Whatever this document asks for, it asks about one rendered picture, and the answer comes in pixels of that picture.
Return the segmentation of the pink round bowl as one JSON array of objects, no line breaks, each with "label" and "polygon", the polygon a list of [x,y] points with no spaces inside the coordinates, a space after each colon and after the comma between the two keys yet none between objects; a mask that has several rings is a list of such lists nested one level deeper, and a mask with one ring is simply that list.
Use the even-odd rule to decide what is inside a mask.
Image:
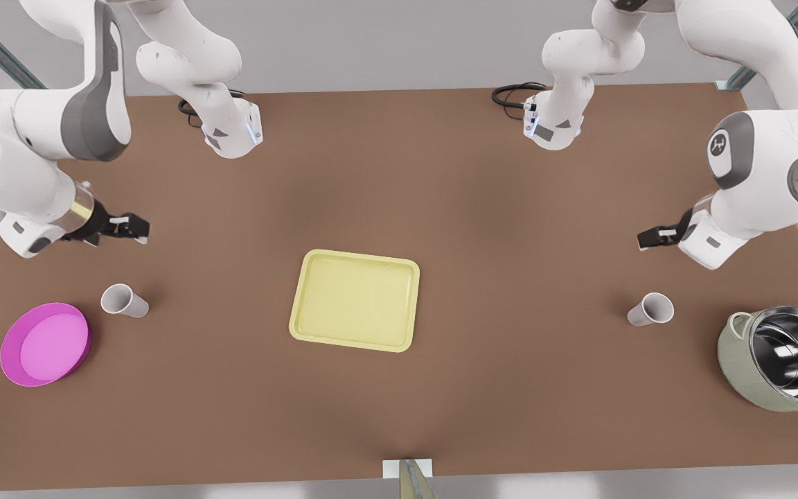
[{"label": "pink round bowl", "polygon": [[91,329],[75,306],[36,306],[12,323],[0,348],[3,375],[23,387],[41,387],[75,371],[91,350]]}]

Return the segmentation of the yellow rectangular tray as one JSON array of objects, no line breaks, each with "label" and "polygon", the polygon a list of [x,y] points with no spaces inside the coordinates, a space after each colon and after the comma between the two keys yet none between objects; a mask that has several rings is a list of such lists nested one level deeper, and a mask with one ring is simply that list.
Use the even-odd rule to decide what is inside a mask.
[{"label": "yellow rectangular tray", "polygon": [[403,353],[413,341],[419,278],[409,259],[310,250],[288,331],[310,343]]}]

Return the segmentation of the white cup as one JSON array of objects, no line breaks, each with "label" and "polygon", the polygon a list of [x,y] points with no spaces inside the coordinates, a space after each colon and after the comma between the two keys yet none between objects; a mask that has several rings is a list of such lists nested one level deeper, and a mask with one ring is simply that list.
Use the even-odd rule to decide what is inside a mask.
[{"label": "white cup", "polygon": [[149,304],[124,283],[109,286],[100,298],[100,306],[109,315],[140,319],[149,312]]},{"label": "white cup", "polygon": [[672,301],[659,292],[650,292],[629,310],[628,322],[633,326],[665,324],[672,320],[675,307]]}]

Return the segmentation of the green steel-lined pot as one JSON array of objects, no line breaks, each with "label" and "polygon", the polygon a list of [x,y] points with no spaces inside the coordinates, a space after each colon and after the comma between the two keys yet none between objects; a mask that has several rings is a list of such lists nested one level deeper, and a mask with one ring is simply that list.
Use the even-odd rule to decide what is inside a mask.
[{"label": "green steel-lined pot", "polygon": [[718,362],[745,400],[798,412],[798,307],[732,313],[718,338]]}]

